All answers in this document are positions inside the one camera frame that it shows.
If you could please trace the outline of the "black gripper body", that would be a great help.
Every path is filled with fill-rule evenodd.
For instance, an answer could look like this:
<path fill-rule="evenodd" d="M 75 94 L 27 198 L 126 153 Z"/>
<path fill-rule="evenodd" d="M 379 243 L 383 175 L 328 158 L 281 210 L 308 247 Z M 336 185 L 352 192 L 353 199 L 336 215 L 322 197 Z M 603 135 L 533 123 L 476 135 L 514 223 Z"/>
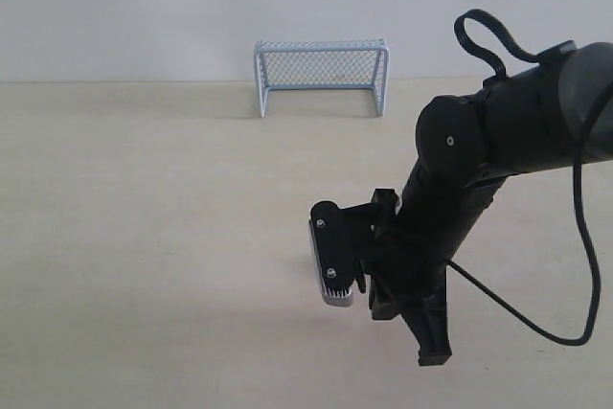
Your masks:
<path fill-rule="evenodd" d="M 496 187 L 375 189 L 374 249 L 363 261 L 375 321 L 426 310 L 443 290 L 446 267 L 497 192 Z"/>

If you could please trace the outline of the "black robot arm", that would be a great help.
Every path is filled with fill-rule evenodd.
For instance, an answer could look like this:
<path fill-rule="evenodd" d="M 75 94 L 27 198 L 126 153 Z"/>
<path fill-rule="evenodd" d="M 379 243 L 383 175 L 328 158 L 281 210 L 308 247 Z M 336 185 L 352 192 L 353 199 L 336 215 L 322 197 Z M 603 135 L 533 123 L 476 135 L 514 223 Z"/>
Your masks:
<path fill-rule="evenodd" d="M 378 191 L 369 206 L 376 321 L 401 318 L 422 367 L 452 354 L 446 272 L 468 233 L 511 177 L 570 168 L 579 234 L 588 255 L 581 171 L 612 157 L 612 46 L 563 44 L 513 77 L 474 94 L 438 96 L 419 114 L 417 161 L 400 193 Z"/>

